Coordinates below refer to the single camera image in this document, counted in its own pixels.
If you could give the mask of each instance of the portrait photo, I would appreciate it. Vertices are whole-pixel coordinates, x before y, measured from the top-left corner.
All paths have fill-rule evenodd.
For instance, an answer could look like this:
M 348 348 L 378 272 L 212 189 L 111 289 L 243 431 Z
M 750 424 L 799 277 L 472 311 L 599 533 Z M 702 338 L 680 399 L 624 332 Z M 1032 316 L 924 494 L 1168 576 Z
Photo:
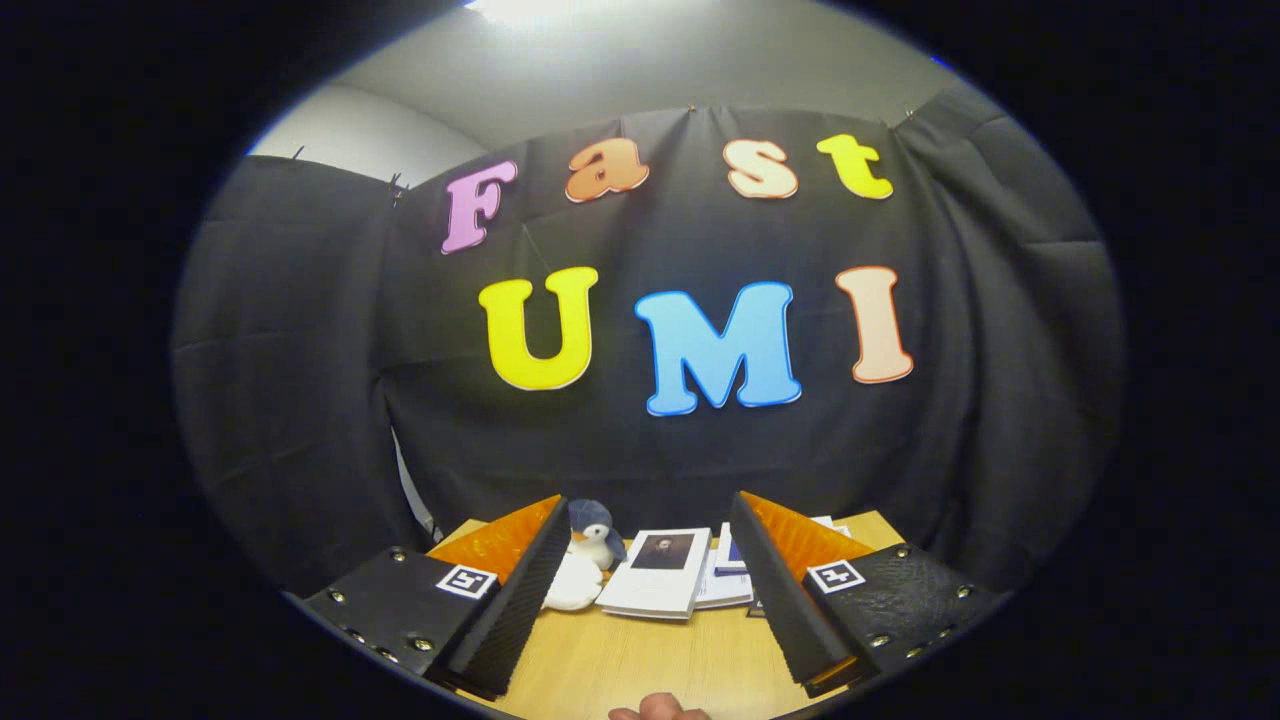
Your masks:
M 687 533 L 649 536 L 631 566 L 636 570 L 681 570 L 692 546 L 694 536 Z

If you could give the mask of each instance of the booklet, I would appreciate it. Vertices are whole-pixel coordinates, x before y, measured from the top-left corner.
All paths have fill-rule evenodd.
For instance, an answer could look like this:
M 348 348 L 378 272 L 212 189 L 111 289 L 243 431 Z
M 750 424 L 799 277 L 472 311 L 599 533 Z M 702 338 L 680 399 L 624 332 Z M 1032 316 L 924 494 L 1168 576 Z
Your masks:
M 710 528 L 640 530 L 595 603 L 611 615 L 687 620 L 710 539 Z
M 836 523 L 831 519 L 831 515 L 818 515 L 817 518 L 809 519 L 844 534 L 846 538 L 852 537 L 849 534 L 849 528 L 836 525 Z M 728 552 L 723 552 L 726 547 L 728 548 Z M 719 550 L 721 552 L 717 553 L 716 560 L 712 564 L 714 574 L 741 575 L 746 573 L 746 562 L 742 561 L 742 553 L 739 552 L 737 544 L 733 543 L 733 530 L 728 527 L 728 523 L 721 523 Z
M 712 550 L 712 556 L 719 555 L 719 550 Z M 708 561 L 703 569 L 701 580 L 698 583 L 698 594 L 694 597 L 694 607 L 705 610 L 709 607 L 728 607 L 751 602 L 751 577 L 717 575 L 713 571 L 714 562 Z

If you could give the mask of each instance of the table surface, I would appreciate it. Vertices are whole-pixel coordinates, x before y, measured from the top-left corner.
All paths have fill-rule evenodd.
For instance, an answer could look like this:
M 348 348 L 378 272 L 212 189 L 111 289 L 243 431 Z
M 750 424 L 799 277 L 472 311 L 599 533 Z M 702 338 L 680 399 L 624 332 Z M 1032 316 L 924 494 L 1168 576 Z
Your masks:
M 876 511 L 835 524 L 873 550 L 904 542 Z M 442 544 L 484 525 L 467 520 Z M 508 693 L 494 702 L 458 694 L 529 720 L 605 720 L 614 707 L 635 708 L 644 696 L 666 691 L 716 720 L 760 720 L 844 692 L 809 700 L 791 680 L 768 621 L 748 618 L 746 607 L 695 610 L 682 623 L 607 615 L 596 605 L 543 609 Z

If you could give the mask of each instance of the black curtain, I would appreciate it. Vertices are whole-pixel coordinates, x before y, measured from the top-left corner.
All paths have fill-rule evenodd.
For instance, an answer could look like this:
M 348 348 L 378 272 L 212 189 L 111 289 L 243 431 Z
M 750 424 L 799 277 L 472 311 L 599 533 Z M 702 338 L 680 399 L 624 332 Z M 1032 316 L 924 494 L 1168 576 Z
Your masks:
M 840 133 L 877 149 L 890 199 L 840 183 L 814 147 Z M 570 202 L 568 159 L 608 137 L 634 140 L 650 177 Z M 781 146 L 799 192 L 737 195 L 721 156 L 735 138 Z M 520 174 L 488 237 L 443 255 L 445 184 L 502 160 Z M 529 348 L 550 356 L 559 319 L 543 281 L 576 265 L 599 272 L 590 368 L 559 391 L 508 386 L 477 293 L 530 281 Z M 915 365 L 900 380 L 851 378 L 858 336 L 835 275 L 861 265 L 899 275 Z M 794 291 L 803 396 L 721 409 L 700 397 L 689 415 L 649 415 L 653 346 L 636 300 L 689 292 L 723 329 L 759 281 Z M 385 183 L 250 158 L 197 238 L 182 300 L 174 357 L 198 474 L 269 574 L 301 592 L 415 542 L 389 423 L 445 532 L 557 492 L 604 502 L 623 534 L 717 527 L 748 489 L 810 515 L 879 510 L 1006 589 L 1083 510 L 1123 379 L 1098 229 L 1036 142 L 963 86 L 897 128 L 808 111 L 627 115 L 493 152 L 394 208 Z
M 392 544 L 421 548 L 370 364 L 385 182 L 246 158 L 187 259 L 178 416 L 218 515 L 307 596 Z

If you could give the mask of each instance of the yellow letter u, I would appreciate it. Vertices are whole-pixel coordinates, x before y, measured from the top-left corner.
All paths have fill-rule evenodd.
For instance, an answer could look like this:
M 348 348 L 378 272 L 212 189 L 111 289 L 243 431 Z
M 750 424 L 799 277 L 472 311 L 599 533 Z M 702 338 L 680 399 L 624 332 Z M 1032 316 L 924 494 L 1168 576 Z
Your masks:
M 540 359 L 525 341 L 525 300 L 534 292 L 529 281 L 493 283 L 480 291 L 489 316 L 489 357 L 498 375 L 520 389 L 559 389 L 582 377 L 591 364 L 591 313 L 586 291 L 595 284 L 595 268 L 566 268 L 548 275 L 547 290 L 559 299 L 561 351 Z

